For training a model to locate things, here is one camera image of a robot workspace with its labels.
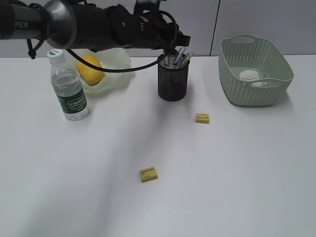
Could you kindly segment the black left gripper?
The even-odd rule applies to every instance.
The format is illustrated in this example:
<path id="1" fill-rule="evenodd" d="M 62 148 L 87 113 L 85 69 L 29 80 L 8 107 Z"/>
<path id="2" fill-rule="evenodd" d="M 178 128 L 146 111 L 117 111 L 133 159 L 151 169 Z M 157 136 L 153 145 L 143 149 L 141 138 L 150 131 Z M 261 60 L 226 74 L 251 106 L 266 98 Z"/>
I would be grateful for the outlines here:
<path id="1" fill-rule="evenodd" d="M 166 52 L 175 52 L 178 46 L 188 47 L 191 37 L 183 34 L 174 17 L 160 9 L 159 0 L 137 0 L 133 14 L 148 21 L 149 30 L 158 43 L 151 49 L 163 49 Z"/>

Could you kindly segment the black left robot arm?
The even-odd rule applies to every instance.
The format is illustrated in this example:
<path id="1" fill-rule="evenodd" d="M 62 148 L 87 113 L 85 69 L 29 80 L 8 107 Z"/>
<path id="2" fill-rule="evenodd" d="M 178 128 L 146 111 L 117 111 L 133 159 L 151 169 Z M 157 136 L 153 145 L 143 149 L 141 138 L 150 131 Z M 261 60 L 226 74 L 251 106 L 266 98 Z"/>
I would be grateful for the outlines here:
<path id="1" fill-rule="evenodd" d="M 0 3 L 2 40 L 38 40 L 57 49 L 164 49 L 188 46 L 175 20 L 166 22 L 158 0 L 138 0 L 133 12 L 117 4 L 100 8 L 85 0 L 50 0 L 44 5 L 19 0 Z"/>

